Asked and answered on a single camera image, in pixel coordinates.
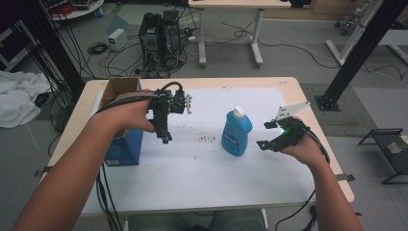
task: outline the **black pole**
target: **black pole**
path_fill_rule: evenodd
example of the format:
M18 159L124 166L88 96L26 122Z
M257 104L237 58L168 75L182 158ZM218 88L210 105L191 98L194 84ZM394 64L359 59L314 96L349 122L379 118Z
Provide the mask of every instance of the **black pole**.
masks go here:
M349 53L324 95L315 96L321 111L336 110L337 101L361 66L408 5L408 0L384 0L366 31Z

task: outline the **hand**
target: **hand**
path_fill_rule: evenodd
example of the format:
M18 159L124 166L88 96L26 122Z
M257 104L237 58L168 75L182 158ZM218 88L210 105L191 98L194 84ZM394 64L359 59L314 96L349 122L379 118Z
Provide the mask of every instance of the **hand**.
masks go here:
M281 152L295 157L300 163L308 167L326 163L318 144L308 134L305 134L296 146L287 147Z
M138 90L135 92L123 93L116 99L121 99L130 96L138 96L138 94L150 94L151 90ZM151 99L142 100L135 103L124 104L103 111L96 116L103 116L107 122L112 123L117 131L125 129L142 130L146 132L154 132L153 124L147 120L146 113Z

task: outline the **bottle cap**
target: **bottle cap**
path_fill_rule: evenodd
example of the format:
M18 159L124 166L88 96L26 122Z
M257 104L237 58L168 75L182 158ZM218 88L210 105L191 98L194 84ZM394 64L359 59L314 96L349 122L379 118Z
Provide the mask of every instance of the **bottle cap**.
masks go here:
M234 109L234 117L235 118L243 118L245 116L245 111L242 107L236 106Z

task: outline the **blue bottle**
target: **blue bottle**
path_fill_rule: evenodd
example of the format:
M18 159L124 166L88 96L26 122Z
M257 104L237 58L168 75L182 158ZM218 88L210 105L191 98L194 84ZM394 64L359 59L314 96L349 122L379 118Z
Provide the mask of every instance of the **blue bottle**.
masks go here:
M224 131L222 133L222 147L234 156L240 157L248 145L248 133L252 130L252 123L240 106L227 114Z

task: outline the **blue box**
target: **blue box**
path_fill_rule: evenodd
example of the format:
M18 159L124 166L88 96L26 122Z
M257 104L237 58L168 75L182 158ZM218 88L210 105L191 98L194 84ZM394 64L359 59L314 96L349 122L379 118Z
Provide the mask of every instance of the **blue box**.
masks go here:
M140 90L138 78L113 78L106 86L99 108L108 105L120 94ZM111 142L105 156L105 163L109 167L137 166L140 158L143 131L125 130L118 132Z

